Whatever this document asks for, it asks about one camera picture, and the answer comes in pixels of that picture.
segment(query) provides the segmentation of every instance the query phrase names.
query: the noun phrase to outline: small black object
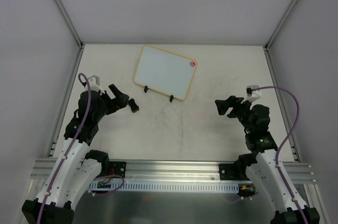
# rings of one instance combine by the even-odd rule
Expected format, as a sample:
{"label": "small black object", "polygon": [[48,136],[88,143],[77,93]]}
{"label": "small black object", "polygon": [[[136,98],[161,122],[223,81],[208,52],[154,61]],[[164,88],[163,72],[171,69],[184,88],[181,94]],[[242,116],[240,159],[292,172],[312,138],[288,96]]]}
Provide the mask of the small black object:
{"label": "small black object", "polygon": [[108,110],[107,115],[126,107],[129,100],[129,96],[118,90],[118,88],[114,84],[109,85],[108,88],[114,94],[115,98],[112,99],[110,102],[111,105],[109,107],[110,109]]}
{"label": "small black object", "polygon": [[99,181],[97,183],[97,189],[111,189],[111,182]]}
{"label": "small black object", "polygon": [[[303,213],[308,223],[319,224],[320,215],[316,208],[305,207]],[[271,220],[270,224],[299,224],[304,223],[303,217],[299,210],[292,210],[288,208],[286,212],[279,213],[276,211],[275,217]]]}
{"label": "small black object", "polygon": [[132,109],[132,113],[135,113],[135,112],[139,111],[139,106],[135,103],[134,99],[130,99],[128,101],[128,105]]}
{"label": "small black object", "polygon": [[112,174],[120,175],[123,178],[126,176],[126,166],[126,162],[109,162],[109,170],[112,170]]}
{"label": "small black object", "polygon": [[252,88],[247,88],[247,94],[252,95]]}
{"label": "small black object", "polygon": [[[26,200],[22,206],[22,212],[29,224],[36,224],[41,203]],[[66,202],[64,207],[56,207],[46,204],[42,212],[41,223],[45,224],[71,224],[74,219],[74,211],[70,209],[70,203]]]}
{"label": "small black object", "polygon": [[239,192],[237,193],[238,196],[240,197],[251,197],[256,194],[256,188],[255,186],[252,185],[243,185],[239,187]]}

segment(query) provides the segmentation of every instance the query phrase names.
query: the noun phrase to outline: white enclosure panel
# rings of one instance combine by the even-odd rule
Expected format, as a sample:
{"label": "white enclosure panel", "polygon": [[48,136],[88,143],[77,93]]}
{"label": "white enclosure panel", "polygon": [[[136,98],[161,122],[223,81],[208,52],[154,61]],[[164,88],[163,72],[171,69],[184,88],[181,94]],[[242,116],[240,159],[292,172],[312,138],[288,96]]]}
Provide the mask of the white enclosure panel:
{"label": "white enclosure panel", "polygon": [[[301,105],[296,127],[302,160],[314,164],[331,217],[338,219],[338,0],[300,0],[272,47],[279,84]],[[286,99],[291,117],[295,105]]]}
{"label": "white enclosure panel", "polygon": [[77,49],[53,0],[0,0],[0,223],[21,211]]}
{"label": "white enclosure panel", "polygon": [[193,59],[145,45],[134,81],[141,86],[184,100],[196,67],[197,62]]}
{"label": "white enclosure panel", "polygon": [[[79,72],[100,76],[104,88],[114,83],[134,98],[140,108],[134,114],[126,107],[104,117],[91,148],[108,152],[110,158],[143,160],[235,161],[238,155],[248,153],[242,125],[236,119],[219,116],[214,101],[230,95],[245,96],[247,85],[272,84],[262,47],[157,46],[198,61],[185,101],[170,103],[168,96],[151,90],[144,93],[133,82],[142,45],[86,45]],[[82,92],[83,86],[76,81],[58,148]],[[264,91],[257,103],[270,107],[270,131],[279,144],[286,132],[275,92]],[[289,144],[282,157],[293,161]]]}
{"label": "white enclosure panel", "polygon": [[83,41],[265,44],[291,0],[62,0]]}

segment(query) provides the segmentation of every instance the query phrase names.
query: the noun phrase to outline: purple cable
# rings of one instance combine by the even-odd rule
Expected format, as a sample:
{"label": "purple cable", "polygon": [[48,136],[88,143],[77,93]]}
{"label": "purple cable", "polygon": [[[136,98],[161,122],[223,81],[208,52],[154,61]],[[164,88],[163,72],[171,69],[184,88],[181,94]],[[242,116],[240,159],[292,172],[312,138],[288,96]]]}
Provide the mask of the purple cable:
{"label": "purple cable", "polygon": [[[86,118],[88,116],[88,112],[89,112],[89,108],[90,108],[90,102],[91,102],[91,90],[90,90],[90,85],[89,85],[89,81],[88,81],[88,78],[86,77],[86,75],[84,75],[82,72],[79,73],[79,81],[84,84],[86,83],[87,84],[87,87],[88,87],[88,101],[87,101],[87,107],[86,107],[86,111],[84,112],[84,116],[83,116],[83,119],[81,121],[81,124],[79,125],[78,127],[78,130],[76,131],[75,135],[74,135],[74,138],[72,140],[72,142],[70,143],[70,145],[68,146],[66,152],[64,153],[64,155],[67,157],[68,153],[70,152],[73,144],[75,143],[75,140],[76,138],[79,136],[80,132],[81,132],[81,129],[83,128],[83,125],[85,124],[85,121],[86,121]],[[55,181],[55,179],[57,178],[57,175],[58,175],[58,172],[60,171],[60,168],[63,164],[65,159],[62,159],[55,171],[55,173],[53,174],[53,177],[51,179],[51,182],[49,183],[48,187],[47,187],[47,192],[50,193],[51,189],[52,189],[52,185]],[[37,217],[37,223],[36,224],[40,224],[41,222],[41,217],[42,217],[42,212],[43,212],[43,208],[44,206],[46,205],[46,202],[47,202],[47,198],[48,198],[48,195],[45,195],[44,198],[43,198],[43,201],[42,201],[42,204],[41,204],[41,207],[40,207],[40,210],[39,210],[39,215]]]}
{"label": "purple cable", "polygon": [[[281,179],[283,180],[283,182],[285,183],[285,186],[286,186],[287,190],[289,191],[291,197],[294,199],[294,198],[295,198],[295,194],[293,193],[293,191],[292,191],[292,189],[291,189],[291,187],[290,187],[290,184],[287,182],[286,177],[284,176],[284,174],[283,174],[283,172],[282,172],[282,170],[281,170],[281,168],[279,167],[278,164],[279,164],[279,154],[280,154],[280,150],[281,150],[281,148],[284,146],[284,144],[287,142],[287,140],[290,138],[292,132],[295,130],[295,127],[296,127],[296,125],[297,125],[297,123],[298,123],[298,119],[299,119],[299,110],[300,110],[300,108],[299,108],[299,102],[298,102],[297,98],[295,97],[295,95],[294,95],[293,93],[291,93],[289,90],[287,90],[287,89],[285,89],[285,88],[281,88],[281,87],[268,86],[268,87],[255,88],[255,89],[253,89],[253,91],[256,91],[256,90],[263,90],[263,89],[278,89],[278,90],[284,91],[284,92],[286,92],[286,93],[288,93],[289,95],[292,96],[292,98],[294,99],[294,101],[295,101],[295,103],[296,103],[296,106],[297,106],[297,114],[296,114],[296,119],[295,119],[295,121],[294,121],[294,124],[293,124],[293,126],[291,127],[290,132],[286,135],[285,139],[282,141],[281,145],[279,146],[279,148],[278,148],[278,150],[277,150],[277,153],[276,153],[276,158],[275,158],[275,161],[276,161],[276,167],[277,167],[277,170],[278,170],[278,172],[279,172],[279,174],[280,174],[280,177],[281,177]],[[304,224],[308,224],[307,219],[306,219],[306,217],[305,217],[305,215],[304,215],[304,212],[303,212],[301,206],[299,205],[298,201],[297,201],[297,200],[294,200],[294,203],[295,203],[297,209],[299,210],[299,212],[300,212],[301,215],[302,215],[302,218],[303,218],[303,220],[304,220]]]}
{"label": "purple cable", "polygon": [[101,197],[101,196],[106,196],[106,195],[112,194],[112,193],[114,193],[115,191],[121,189],[121,188],[123,187],[123,185],[125,184],[125,179],[124,179],[122,176],[120,176],[120,175],[105,175],[105,176],[100,176],[100,177],[98,177],[98,178],[120,178],[120,179],[122,180],[122,184],[120,184],[118,187],[116,187],[116,188],[113,189],[113,190],[109,190],[109,191],[106,192],[106,193],[98,194],[98,193],[95,193],[95,192],[94,192],[94,193],[93,193],[93,196],[94,196],[94,197],[96,197],[96,196]]}

